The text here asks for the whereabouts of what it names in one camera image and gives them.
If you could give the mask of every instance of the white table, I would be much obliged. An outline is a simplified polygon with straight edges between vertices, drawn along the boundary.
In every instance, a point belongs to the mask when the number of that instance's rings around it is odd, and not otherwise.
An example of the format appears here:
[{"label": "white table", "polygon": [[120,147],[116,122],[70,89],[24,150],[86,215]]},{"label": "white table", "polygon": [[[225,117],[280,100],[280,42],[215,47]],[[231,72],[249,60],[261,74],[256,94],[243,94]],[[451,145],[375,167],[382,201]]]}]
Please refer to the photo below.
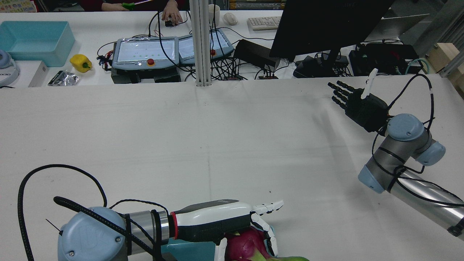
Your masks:
[{"label": "white table", "polygon": [[[378,77],[373,93],[389,103],[409,78]],[[447,153],[421,176],[462,197],[464,102],[446,79],[430,78],[437,117],[432,134]],[[361,86],[365,78],[343,80]],[[336,79],[1,89],[0,260],[25,259],[18,187],[29,171],[50,163],[93,174],[110,205],[136,198],[174,211],[222,198],[251,204],[284,199],[280,211],[263,216],[275,227],[281,256],[461,260],[461,240],[357,180],[374,135],[331,101],[329,81]],[[415,80],[391,110],[401,112],[427,119],[424,80]],[[56,260],[58,232],[45,218],[60,227],[74,215],[55,205],[54,196],[87,207],[102,204],[95,185],[79,173],[47,170],[33,176],[24,202],[38,261]],[[125,203],[115,210],[147,209],[151,206]],[[139,254],[130,260],[151,259]]]}]

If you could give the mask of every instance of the white box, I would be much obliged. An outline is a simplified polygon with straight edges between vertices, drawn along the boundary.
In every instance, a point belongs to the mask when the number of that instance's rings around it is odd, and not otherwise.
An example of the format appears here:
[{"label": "white box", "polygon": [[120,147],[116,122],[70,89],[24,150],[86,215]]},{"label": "white box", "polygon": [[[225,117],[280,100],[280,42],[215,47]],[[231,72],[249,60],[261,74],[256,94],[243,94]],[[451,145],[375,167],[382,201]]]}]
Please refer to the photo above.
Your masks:
[{"label": "white box", "polygon": [[19,68],[18,78],[9,86],[14,88],[41,87],[48,67],[42,61],[15,61]]}]

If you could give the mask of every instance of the person's hand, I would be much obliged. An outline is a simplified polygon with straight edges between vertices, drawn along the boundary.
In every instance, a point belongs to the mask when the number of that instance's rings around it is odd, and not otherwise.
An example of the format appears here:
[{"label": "person's hand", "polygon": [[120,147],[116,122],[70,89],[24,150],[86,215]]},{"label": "person's hand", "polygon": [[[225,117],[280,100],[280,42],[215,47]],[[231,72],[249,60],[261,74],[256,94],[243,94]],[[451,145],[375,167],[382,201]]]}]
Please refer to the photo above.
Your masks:
[{"label": "person's hand", "polygon": [[177,8],[177,2],[175,0],[169,0],[166,4],[166,7],[163,11],[162,20],[167,20],[171,17],[171,21],[176,26],[179,23],[183,22],[182,17],[180,16],[179,9]]},{"label": "person's hand", "polygon": [[103,3],[102,4],[102,11],[104,12],[111,12],[111,11],[129,11],[128,9],[124,8],[122,4],[109,4]]}]

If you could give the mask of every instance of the keyboard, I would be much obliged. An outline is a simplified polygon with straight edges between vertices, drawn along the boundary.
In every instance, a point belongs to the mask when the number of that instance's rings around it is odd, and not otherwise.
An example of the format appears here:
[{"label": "keyboard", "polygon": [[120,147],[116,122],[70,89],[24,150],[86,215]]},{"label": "keyboard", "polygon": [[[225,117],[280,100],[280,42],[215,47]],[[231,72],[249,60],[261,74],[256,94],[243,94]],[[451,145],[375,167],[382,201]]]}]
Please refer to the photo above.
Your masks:
[{"label": "keyboard", "polygon": [[246,22],[253,31],[273,30],[279,27],[280,16],[252,17]]}]

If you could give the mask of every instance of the person's arm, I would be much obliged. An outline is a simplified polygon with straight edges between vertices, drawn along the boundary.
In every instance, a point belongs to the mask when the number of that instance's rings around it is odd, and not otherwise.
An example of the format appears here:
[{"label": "person's arm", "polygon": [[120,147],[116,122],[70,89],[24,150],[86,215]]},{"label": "person's arm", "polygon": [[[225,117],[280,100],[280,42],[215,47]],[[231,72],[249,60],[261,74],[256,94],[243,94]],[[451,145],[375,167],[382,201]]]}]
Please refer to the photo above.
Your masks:
[{"label": "person's arm", "polygon": [[128,11],[121,4],[104,3],[103,0],[80,0],[79,4],[86,12]]},{"label": "person's arm", "polygon": [[86,12],[99,12],[102,10],[103,0],[80,0],[79,4]]},{"label": "person's arm", "polygon": [[178,25],[179,23],[183,22],[182,16],[179,12],[179,5],[183,6],[183,0],[169,0],[166,4],[166,7],[163,11],[162,20],[167,20],[168,17],[171,17],[173,24]]}]

